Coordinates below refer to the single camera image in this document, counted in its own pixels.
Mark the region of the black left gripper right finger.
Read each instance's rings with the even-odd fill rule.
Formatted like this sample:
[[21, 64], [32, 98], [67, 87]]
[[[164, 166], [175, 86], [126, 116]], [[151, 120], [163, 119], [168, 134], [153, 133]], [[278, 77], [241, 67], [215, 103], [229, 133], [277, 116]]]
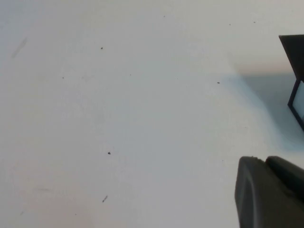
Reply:
[[266, 164], [296, 196], [304, 196], [304, 170], [278, 156], [269, 156]]

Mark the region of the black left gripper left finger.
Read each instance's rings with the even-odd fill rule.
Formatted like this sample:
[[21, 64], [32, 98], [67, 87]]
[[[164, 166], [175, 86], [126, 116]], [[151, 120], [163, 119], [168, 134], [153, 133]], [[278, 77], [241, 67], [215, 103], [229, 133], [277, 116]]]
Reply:
[[296, 196], [263, 161], [239, 159], [235, 202], [241, 228], [302, 228], [304, 197]]

